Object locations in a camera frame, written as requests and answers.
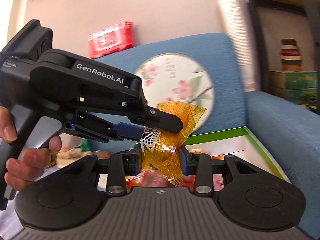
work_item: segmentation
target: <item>blue sofa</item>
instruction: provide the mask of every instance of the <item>blue sofa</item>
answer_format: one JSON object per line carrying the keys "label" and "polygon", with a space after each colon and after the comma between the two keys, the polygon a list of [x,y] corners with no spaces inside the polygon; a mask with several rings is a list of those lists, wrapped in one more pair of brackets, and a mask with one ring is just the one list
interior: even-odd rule
{"label": "blue sofa", "polygon": [[[180,53],[192,57],[209,73],[215,103],[207,122],[195,134],[247,126],[270,151],[290,181],[307,200],[299,227],[314,239],[320,237],[320,117],[283,99],[261,91],[245,93],[229,37],[208,33],[138,46],[97,59],[134,73],[151,57]],[[114,122],[125,117],[97,114]],[[95,149],[113,153],[133,142],[93,142]]]}

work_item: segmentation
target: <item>striped bottle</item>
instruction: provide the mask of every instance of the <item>striped bottle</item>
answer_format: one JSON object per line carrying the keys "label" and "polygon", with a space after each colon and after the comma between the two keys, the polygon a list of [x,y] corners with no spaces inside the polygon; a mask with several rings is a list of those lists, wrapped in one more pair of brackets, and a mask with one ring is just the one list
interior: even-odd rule
{"label": "striped bottle", "polygon": [[295,39],[281,40],[282,71],[302,71],[301,54]]}

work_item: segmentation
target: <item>human hand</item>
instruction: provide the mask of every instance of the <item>human hand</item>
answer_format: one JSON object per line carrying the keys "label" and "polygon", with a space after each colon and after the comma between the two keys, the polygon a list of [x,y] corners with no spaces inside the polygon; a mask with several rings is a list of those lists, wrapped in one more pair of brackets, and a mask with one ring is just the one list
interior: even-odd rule
{"label": "human hand", "polygon": [[[0,138],[7,143],[12,143],[18,138],[9,111],[1,106]],[[49,148],[23,149],[21,160],[9,159],[7,161],[8,172],[4,175],[5,182],[15,190],[21,191],[42,176],[44,168],[51,160],[51,153],[58,152],[61,146],[60,136],[55,136],[50,140]]]}

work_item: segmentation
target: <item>gray ribbed panel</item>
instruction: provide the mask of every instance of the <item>gray ribbed panel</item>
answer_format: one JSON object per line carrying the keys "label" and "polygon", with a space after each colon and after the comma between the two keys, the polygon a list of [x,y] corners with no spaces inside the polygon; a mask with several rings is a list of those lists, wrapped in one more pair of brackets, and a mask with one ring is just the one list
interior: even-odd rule
{"label": "gray ribbed panel", "polygon": [[27,228],[14,240],[308,240],[298,228],[257,232],[225,218],[210,198],[188,188],[134,188],[111,198],[100,214],[77,228],[44,232]]}

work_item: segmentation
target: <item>beige wall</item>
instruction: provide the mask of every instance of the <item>beige wall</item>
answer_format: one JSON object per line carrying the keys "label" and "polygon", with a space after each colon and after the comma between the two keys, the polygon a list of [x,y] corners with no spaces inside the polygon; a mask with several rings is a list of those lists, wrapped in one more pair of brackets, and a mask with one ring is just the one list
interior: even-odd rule
{"label": "beige wall", "polygon": [[276,9],[259,8],[270,70],[280,70],[281,39],[296,39],[302,56],[302,69],[314,70],[314,46],[306,17]]}
{"label": "beige wall", "polygon": [[88,35],[110,25],[133,21],[141,45],[223,32],[218,11],[217,0],[28,0],[25,22],[39,19],[53,29],[55,48],[88,56]]}

